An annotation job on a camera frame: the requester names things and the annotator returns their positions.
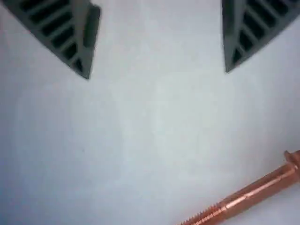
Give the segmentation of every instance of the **bolt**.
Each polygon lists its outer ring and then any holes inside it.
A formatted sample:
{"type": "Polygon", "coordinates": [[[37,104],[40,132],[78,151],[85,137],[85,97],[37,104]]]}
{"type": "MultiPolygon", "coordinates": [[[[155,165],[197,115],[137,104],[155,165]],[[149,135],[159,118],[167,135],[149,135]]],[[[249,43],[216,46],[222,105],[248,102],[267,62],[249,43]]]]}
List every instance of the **bolt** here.
{"type": "Polygon", "coordinates": [[[287,163],[181,225],[215,225],[300,182],[300,150],[285,152],[287,163]]]}

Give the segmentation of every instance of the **vent slot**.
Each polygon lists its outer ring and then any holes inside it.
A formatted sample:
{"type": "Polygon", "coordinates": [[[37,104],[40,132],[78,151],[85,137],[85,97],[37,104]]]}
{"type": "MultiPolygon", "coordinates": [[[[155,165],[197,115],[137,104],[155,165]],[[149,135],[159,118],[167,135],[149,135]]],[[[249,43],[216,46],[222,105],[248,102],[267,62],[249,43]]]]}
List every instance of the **vent slot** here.
{"type": "Polygon", "coordinates": [[[258,3],[257,0],[248,0],[248,6],[250,6],[270,28],[275,25],[275,18],[268,10],[258,3]]]}
{"type": "Polygon", "coordinates": [[[244,31],[240,32],[240,44],[242,45],[243,49],[247,52],[252,48],[253,44],[248,38],[248,36],[245,34],[244,31]]]}
{"type": "Polygon", "coordinates": [[[266,0],[279,15],[284,16],[288,12],[288,7],[281,0],[266,0]]]}
{"type": "Polygon", "coordinates": [[[239,50],[235,50],[234,55],[233,55],[233,59],[232,62],[235,64],[237,63],[240,59],[242,58],[241,53],[239,52],[239,50]]]}
{"type": "Polygon", "coordinates": [[[76,62],[73,64],[73,66],[78,69],[80,72],[83,72],[83,64],[81,63],[81,60],[78,59],[76,62]]]}
{"type": "Polygon", "coordinates": [[[247,27],[249,27],[251,32],[258,40],[264,36],[265,32],[263,28],[248,13],[245,13],[244,15],[244,23],[247,25],[247,27]]]}
{"type": "Polygon", "coordinates": [[[66,50],[64,50],[63,55],[69,60],[71,59],[77,52],[77,44],[71,44],[66,50]]]}
{"type": "Polygon", "coordinates": [[[26,0],[20,3],[20,7],[24,12],[27,12],[46,0],[26,0]]]}
{"type": "Polygon", "coordinates": [[[61,47],[66,41],[68,41],[74,35],[74,27],[69,27],[68,29],[64,30],[61,34],[56,36],[52,44],[54,47],[59,48],[61,47]]]}
{"type": "Polygon", "coordinates": [[[57,30],[64,23],[68,22],[71,18],[72,18],[72,14],[70,12],[67,12],[59,16],[58,18],[54,19],[52,22],[50,22],[42,29],[43,34],[49,36],[52,32],[57,30]]]}
{"type": "Polygon", "coordinates": [[[34,23],[39,23],[42,20],[44,20],[44,19],[48,18],[49,16],[51,16],[53,13],[60,10],[61,8],[65,7],[69,3],[70,3],[69,0],[58,0],[58,1],[54,2],[53,4],[39,10],[37,13],[32,15],[30,17],[30,19],[34,23]]]}

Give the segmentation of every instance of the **threaded shaft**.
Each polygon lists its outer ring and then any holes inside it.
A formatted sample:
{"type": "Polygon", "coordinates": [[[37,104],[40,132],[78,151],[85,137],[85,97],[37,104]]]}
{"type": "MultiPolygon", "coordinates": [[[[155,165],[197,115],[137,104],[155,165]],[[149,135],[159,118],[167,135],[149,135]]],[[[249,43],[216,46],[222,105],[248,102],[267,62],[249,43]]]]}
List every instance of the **threaded shaft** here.
{"type": "Polygon", "coordinates": [[[203,225],[212,224],[216,222],[221,222],[225,219],[224,212],[226,208],[220,203],[209,207],[207,210],[198,213],[194,217],[188,219],[187,221],[181,223],[181,225],[203,225]]]}

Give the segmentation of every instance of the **white surface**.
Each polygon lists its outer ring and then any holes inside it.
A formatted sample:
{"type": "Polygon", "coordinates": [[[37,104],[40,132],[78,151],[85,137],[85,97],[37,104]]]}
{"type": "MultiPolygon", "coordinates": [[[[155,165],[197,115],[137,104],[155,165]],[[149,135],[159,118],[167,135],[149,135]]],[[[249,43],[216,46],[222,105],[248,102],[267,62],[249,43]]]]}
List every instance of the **white surface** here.
{"type": "MultiPolygon", "coordinates": [[[[220,1],[98,0],[91,80],[0,7],[0,220],[174,225],[300,149],[300,20],[224,73],[220,1]]],[[[300,188],[225,224],[299,222],[300,188]]]]}

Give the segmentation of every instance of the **black plastic part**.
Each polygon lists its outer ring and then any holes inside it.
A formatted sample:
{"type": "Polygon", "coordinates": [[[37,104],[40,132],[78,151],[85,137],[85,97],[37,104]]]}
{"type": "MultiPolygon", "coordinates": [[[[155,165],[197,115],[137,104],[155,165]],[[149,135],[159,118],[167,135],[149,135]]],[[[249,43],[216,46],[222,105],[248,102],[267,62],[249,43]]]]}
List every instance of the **black plastic part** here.
{"type": "Polygon", "coordinates": [[[89,79],[101,10],[90,0],[2,0],[50,51],[89,79]]]}
{"type": "Polygon", "coordinates": [[[267,45],[300,13],[300,0],[222,0],[225,70],[267,45]]]}

